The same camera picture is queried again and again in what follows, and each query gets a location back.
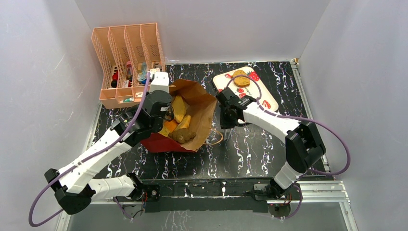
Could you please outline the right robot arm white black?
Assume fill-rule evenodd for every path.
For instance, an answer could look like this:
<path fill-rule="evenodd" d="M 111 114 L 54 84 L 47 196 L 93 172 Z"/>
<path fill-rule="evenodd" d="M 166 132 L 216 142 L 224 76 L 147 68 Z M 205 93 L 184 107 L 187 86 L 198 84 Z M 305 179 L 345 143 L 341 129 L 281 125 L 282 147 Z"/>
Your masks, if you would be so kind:
<path fill-rule="evenodd" d="M 234 128 L 242 120 L 268 131 L 285 145 L 286 161 L 268 184 L 255 184 L 246 195 L 255 200 L 284 199 L 295 183 L 326 153 L 315 123 L 283 118 L 263 110 L 251 96 L 239 98 L 229 88 L 216 95 L 220 126 Z"/>

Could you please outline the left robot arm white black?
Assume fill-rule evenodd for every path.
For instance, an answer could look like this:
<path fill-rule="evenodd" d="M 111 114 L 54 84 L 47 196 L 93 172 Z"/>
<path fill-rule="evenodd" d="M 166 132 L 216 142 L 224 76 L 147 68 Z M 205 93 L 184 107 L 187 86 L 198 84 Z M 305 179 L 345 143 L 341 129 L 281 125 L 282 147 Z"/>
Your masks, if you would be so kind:
<path fill-rule="evenodd" d="M 113 197 L 137 201 L 145 187 L 134 173 L 121 177 L 96 179 L 110 162 L 159 132 L 172 102 L 164 90 L 147 93 L 144 102 L 125 111 L 101 138 L 72 163 L 45 174 L 60 207 L 69 215 L 84 210 L 91 202 Z"/>

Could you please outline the red brown paper bag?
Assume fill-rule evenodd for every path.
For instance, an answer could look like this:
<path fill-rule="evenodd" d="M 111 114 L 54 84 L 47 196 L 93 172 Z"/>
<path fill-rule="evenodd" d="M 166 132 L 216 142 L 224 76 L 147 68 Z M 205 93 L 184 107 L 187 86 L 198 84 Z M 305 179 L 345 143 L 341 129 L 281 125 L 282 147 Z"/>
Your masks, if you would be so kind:
<path fill-rule="evenodd" d="M 212 119 L 217 105 L 217 99 L 206 92 L 203 86 L 196 81 L 177 79 L 170 88 L 172 97 L 181 96 L 187 105 L 186 115 L 191 116 L 188 130 L 196 136 L 185 144 L 169 138 L 159 132 L 151 136 L 141 144 L 151 153 L 184 152 L 192 153 L 200 149 L 208 138 Z"/>

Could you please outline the round yellow fake bread slice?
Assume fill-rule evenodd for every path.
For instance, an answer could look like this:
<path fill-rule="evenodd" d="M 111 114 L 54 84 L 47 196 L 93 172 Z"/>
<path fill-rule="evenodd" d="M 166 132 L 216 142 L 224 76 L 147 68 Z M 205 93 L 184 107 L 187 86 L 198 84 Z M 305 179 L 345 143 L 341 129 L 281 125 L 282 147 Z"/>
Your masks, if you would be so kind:
<path fill-rule="evenodd" d="M 243 70 L 235 71 L 232 74 L 232 77 L 235 77 L 233 80 L 234 84 L 240 88 L 248 87 L 251 81 L 246 76 L 247 74 Z"/>

